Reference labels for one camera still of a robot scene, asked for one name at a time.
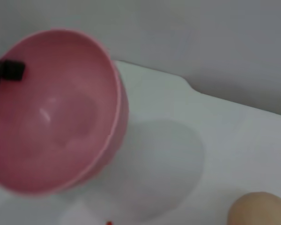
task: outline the white table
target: white table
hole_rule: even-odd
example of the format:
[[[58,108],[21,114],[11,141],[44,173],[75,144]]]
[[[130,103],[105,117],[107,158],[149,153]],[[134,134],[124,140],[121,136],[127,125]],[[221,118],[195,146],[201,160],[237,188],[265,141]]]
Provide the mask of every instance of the white table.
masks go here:
[[[281,197],[281,116],[200,94],[178,76],[117,65],[131,113],[113,162],[59,195],[0,189],[0,225],[223,225],[244,193]]]

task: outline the gray wall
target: gray wall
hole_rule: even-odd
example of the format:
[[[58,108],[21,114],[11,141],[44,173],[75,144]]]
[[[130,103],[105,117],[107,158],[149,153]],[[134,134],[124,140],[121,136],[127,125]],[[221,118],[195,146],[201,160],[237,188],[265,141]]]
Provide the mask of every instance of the gray wall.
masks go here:
[[[92,34],[114,59],[281,114],[281,0],[0,0],[0,54],[53,27]]]

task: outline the red object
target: red object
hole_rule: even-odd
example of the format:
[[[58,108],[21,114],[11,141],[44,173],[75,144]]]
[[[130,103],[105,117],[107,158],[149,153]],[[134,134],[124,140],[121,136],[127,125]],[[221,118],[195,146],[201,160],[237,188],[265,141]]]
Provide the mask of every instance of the red object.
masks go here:
[[[49,30],[3,59],[26,69],[21,82],[0,84],[0,185],[49,194],[93,177],[119,149],[128,120],[108,53],[85,34]]]

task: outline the bowl rim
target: bowl rim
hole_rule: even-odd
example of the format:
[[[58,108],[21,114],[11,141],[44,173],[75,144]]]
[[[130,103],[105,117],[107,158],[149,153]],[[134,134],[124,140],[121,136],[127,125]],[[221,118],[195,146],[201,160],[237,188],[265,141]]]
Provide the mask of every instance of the bowl rim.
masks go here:
[[[113,75],[113,78],[115,79],[116,92],[117,92],[116,111],[115,111],[114,119],[113,119],[113,122],[112,122],[110,134],[106,137],[106,139],[104,141],[104,144],[103,144],[103,147],[100,149],[99,153],[96,155],[94,160],[89,165],[87,165],[82,171],[78,172],[78,174],[74,178],[72,178],[71,180],[69,180],[67,182],[62,183],[58,187],[49,188],[48,190],[46,190],[44,188],[44,190],[40,190],[40,191],[15,190],[15,189],[12,189],[11,187],[7,186],[7,185],[4,185],[4,183],[0,182],[0,185],[3,186],[3,188],[6,188],[9,191],[17,193],[17,194],[22,194],[22,195],[47,195],[47,194],[57,193],[57,192],[60,192],[62,190],[66,190],[66,189],[68,189],[72,186],[75,186],[75,184],[78,183],[87,173],[89,173],[97,165],[98,161],[102,158],[103,154],[106,152],[107,148],[110,145],[110,142],[112,141],[112,139],[114,137],[114,134],[116,132],[116,129],[117,129],[117,126],[118,126],[118,123],[119,123],[121,106],[123,104],[122,89],[124,88],[122,86],[122,82],[121,82],[121,79],[120,79],[120,76],[119,76],[119,71],[118,71],[117,67],[115,66],[114,62],[112,61],[107,49],[100,42],[98,42],[96,39],[94,39],[89,34],[86,34],[82,31],[70,30],[70,29],[64,29],[64,28],[54,28],[54,29],[50,29],[50,30],[41,30],[41,31],[34,32],[34,33],[22,38],[20,41],[18,41],[16,44],[14,44],[12,46],[12,48],[10,50],[8,50],[2,57],[0,57],[0,59],[5,58],[6,55],[8,55],[9,52],[13,48],[22,44],[24,41],[27,41],[28,39],[33,38],[34,36],[41,35],[41,34],[55,33],[55,32],[64,32],[64,33],[71,33],[71,34],[74,34],[74,35],[79,35],[83,38],[88,39],[90,42],[95,44],[98,47],[99,50],[101,50],[103,56],[108,61],[109,66],[112,69],[112,73],[113,73],[112,75]]]

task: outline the beige round object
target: beige round object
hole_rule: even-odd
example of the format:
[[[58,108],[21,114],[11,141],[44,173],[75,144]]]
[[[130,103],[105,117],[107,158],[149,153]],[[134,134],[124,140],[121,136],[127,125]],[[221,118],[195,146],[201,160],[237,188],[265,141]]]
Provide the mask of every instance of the beige round object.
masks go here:
[[[246,194],[231,206],[227,225],[281,225],[281,198],[266,192]]]

